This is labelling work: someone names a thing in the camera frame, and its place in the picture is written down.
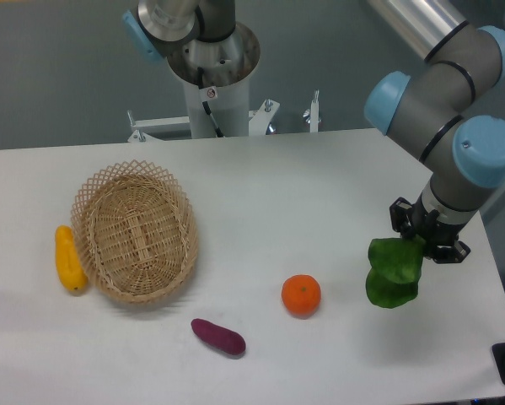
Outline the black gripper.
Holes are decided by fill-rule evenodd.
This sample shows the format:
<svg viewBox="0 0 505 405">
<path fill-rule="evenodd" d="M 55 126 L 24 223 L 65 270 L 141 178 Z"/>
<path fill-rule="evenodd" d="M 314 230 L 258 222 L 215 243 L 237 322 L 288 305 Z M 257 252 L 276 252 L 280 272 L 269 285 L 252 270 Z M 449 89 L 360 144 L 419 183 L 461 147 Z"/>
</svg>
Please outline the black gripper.
<svg viewBox="0 0 505 405">
<path fill-rule="evenodd" d="M 425 258 L 437 264 L 457 264 L 470 254 L 471 249 L 457 240 L 463 224 L 445 224 L 439 221 L 439 212 L 427 212 L 423 206 L 414 206 L 398 197 L 389 206 L 391 226 L 404 240 L 419 236 L 426 242 Z"/>
</svg>

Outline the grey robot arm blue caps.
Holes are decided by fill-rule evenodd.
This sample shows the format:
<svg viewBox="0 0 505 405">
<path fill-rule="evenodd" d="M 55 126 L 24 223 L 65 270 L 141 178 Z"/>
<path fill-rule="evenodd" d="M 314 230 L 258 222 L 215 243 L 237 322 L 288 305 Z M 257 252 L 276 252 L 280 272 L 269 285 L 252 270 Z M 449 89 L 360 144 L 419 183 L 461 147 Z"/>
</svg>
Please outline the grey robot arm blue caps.
<svg viewBox="0 0 505 405">
<path fill-rule="evenodd" d="M 475 28 L 447 1 L 374 1 L 373 9 L 427 64 L 420 78 L 385 76 L 364 115 L 425 165 L 432 177 L 415 202 L 389 209 L 393 230 L 421 237 L 438 263 L 460 263 L 459 232 L 505 182 L 505 121 L 464 111 L 505 77 L 505 31 Z M 194 138 L 263 136 L 277 111 L 249 111 L 249 79 L 260 59 L 232 1 L 141 1 L 122 17 L 136 48 L 165 60 L 185 91 Z"/>
</svg>

